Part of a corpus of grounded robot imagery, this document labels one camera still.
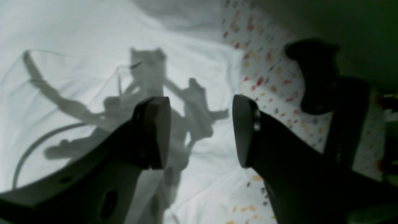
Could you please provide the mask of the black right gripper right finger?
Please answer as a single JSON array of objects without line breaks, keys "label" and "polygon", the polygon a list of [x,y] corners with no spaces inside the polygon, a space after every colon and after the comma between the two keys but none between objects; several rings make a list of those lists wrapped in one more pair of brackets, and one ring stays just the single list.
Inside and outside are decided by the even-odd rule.
[{"label": "black right gripper right finger", "polygon": [[263,179],[279,224],[396,224],[397,188],[329,162],[244,95],[233,97],[238,160]]}]

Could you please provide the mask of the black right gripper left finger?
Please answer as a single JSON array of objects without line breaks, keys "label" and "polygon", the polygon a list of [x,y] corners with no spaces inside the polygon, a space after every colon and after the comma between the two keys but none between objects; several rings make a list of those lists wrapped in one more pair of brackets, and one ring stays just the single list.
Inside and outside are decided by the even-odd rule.
[{"label": "black right gripper left finger", "polygon": [[140,174],[163,169],[171,130],[169,97],[138,103],[130,120],[73,164],[1,194],[11,224],[122,224]]}]

